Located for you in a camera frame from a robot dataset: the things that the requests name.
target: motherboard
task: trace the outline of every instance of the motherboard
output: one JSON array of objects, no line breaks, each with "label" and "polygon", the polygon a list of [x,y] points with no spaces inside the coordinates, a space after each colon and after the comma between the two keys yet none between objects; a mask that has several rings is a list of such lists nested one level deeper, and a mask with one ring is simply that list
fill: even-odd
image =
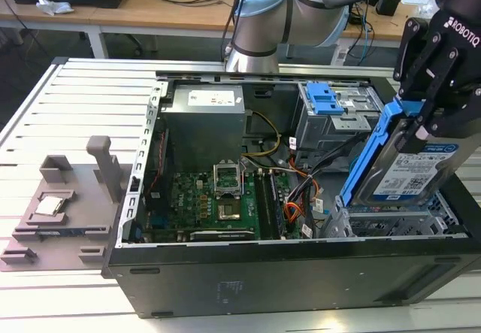
[{"label": "motherboard", "polygon": [[297,224],[288,226],[282,213],[289,193],[285,173],[179,172],[172,179],[170,208],[159,205],[147,213],[144,236],[152,242],[229,241],[232,235],[296,239]]}]

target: blue drive bay latch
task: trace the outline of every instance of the blue drive bay latch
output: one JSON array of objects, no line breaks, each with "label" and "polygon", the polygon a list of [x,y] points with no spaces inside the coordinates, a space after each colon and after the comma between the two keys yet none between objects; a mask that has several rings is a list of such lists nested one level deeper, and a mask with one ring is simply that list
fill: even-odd
[{"label": "blue drive bay latch", "polygon": [[307,83],[306,97],[316,115],[342,115],[344,109],[339,106],[336,93],[327,83]]}]

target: gray floor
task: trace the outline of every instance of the gray floor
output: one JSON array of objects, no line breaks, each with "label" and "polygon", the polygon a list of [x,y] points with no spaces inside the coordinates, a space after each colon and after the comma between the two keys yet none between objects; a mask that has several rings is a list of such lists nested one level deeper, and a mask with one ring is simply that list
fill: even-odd
[{"label": "gray floor", "polygon": [[[7,44],[0,48],[0,128],[3,127],[23,99],[37,83],[55,56],[92,57],[88,40],[82,40],[76,32],[39,32],[37,39],[43,44],[50,57],[47,57],[34,43],[31,36],[22,32],[24,44],[15,47]],[[151,51],[153,38],[137,36],[144,46],[139,59],[167,59],[191,61],[218,61],[220,39],[181,38],[163,36],[158,38],[159,49]],[[113,59],[133,59],[135,46],[124,35],[107,35],[107,48]],[[296,47],[292,59],[286,59],[286,46],[278,49],[282,63],[328,65],[334,48]],[[353,49],[352,54],[360,56],[362,47]],[[376,48],[366,58],[363,66],[392,67],[395,64],[397,49]],[[358,60],[348,56],[346,65],[357,65]]]}]

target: cpu chip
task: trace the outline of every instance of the cpu chip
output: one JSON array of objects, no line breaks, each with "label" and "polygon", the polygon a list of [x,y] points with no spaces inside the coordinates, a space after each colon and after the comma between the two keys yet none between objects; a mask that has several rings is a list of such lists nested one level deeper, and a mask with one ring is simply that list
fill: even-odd
[{"label": "cpu chip", "polygon": [[219,199],[217,201],[218,220],[241,220],[241,200]]}]

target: green circuit board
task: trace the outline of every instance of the green circuit board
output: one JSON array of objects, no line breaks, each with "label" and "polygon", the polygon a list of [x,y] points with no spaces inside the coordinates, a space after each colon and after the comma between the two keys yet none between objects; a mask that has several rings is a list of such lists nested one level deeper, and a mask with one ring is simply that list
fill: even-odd
[{"label": "green circuit board", "polygon": [[[176,173],[171,184],[170,210],[168,213],[153,210],[147,220],[147,230],[152,241],[180,241],[194,231],[248,231],[256,240],[261,239],[259,206],[256,200],[254,173],[244,175],[243,194],[236,199],[232,195],[216,197],[213,172]],[[290,192],[289,177],[275,176],[277,198],[281,206]],[[237,185],[235,171],[223,171],[218,186]],[[287,239],[300,238],[297,224],[285,230]]]},{"label": "green circuit board", "polygon": [[[220,186],[235,186],[231,176],[220,176]],[[259,220],[253,177],[245,177],[244,194],[216,198],[213,173],[177,173],[172,183],[171,211],[168,217],[153,214],[153,229],[242,230],[259,239]]]}]

